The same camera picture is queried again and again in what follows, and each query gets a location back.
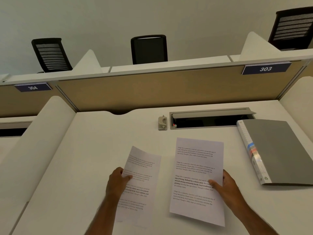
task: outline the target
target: blue label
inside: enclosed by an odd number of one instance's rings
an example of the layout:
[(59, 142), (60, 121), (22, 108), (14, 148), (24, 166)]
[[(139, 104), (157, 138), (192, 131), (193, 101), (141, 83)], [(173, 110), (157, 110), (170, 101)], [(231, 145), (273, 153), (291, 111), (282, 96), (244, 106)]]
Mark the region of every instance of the blue label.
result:
[(247, 150), (249, 150), (249, 147), (251, 147), (251, 146), (253, 146), (253, 145), (254, 145), (254, 143), (248, 144)]
[(285, 72), (290, 65), (291, 62), (246, 65), (242, 75)]
[(14, 85), (20, 92), (26, 91), (40, 91), (40, 90), (52, 90), (52, 88), (46, 82), (32, 83), (32, 84), (20, 84)]

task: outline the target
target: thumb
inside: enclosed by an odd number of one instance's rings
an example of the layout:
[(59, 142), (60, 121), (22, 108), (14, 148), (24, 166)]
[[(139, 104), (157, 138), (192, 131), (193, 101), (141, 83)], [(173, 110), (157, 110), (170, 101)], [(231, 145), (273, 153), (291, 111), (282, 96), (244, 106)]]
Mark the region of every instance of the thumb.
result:
[(216, 189), (216, 191), (221, 194), (223, 192), (223, 187), (220, 186), (216, 181), (214, 180), (209, 180), (210, 185)]
[(123, 178), (123, 181), (127, 183), (127, 182), (130, 181), (131, 178), (133, 178), (132, 175), (125, 176), (125, 177)]

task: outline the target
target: mesh chair back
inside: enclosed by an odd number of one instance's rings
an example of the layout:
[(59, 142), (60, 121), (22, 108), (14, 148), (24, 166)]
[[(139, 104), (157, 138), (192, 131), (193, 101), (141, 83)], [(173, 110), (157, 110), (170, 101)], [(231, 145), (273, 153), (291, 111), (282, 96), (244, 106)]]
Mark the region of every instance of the mesh chair back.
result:
[(313, 37), (313, 7), (276, 12), (269, 42), (280, 50), (306, 49)]
[(165, 35), (144, 35), (131, 39), (133, 64), (167, 62)]
[(72, 70), (61, 38), (33, 39), (32, 45), (38, 61), (45, 72)]

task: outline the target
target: chair backrest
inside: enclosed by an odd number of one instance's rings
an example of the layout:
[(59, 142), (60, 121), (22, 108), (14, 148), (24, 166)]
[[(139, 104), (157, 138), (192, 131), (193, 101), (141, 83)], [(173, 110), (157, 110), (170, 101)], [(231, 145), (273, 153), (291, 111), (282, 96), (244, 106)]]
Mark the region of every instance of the chair backrest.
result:
[(32, 45), (38, 61), (45, 72), (72, 70), (61, 38), (33, 39)]
[(276, 12), (269, 43), (280, 50), (308, 48), (313, 37), (313, 7)]
[(131, 39), (133, 64), (167, 62), (165, 35), (144, 35)]

